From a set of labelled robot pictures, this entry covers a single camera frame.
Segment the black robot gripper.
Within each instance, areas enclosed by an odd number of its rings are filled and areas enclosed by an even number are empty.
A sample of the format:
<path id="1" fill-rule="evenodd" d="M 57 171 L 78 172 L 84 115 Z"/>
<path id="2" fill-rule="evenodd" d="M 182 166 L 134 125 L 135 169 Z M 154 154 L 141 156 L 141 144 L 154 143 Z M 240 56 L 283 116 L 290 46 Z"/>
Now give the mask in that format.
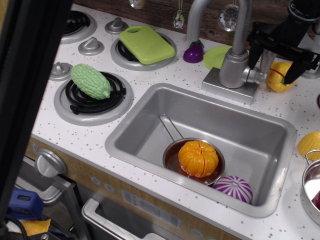
<path id="1" fill-rule="evenodd" d="M 255 21 L 247 40 L 250 44 L 248 66 L 256 66 L 264 49 L 290 59 L 291 49 L 301 49 L 303 38 L 311 25 L 320 19 L 320 2 L 318 0 L 291 0 L 287 7 L 288 16 L 284 22 L 271 24 Z M 313 66 L 312 56 L 295 59 L 288 69 L 284 84 L 292 84 L 305 71 Z"/>

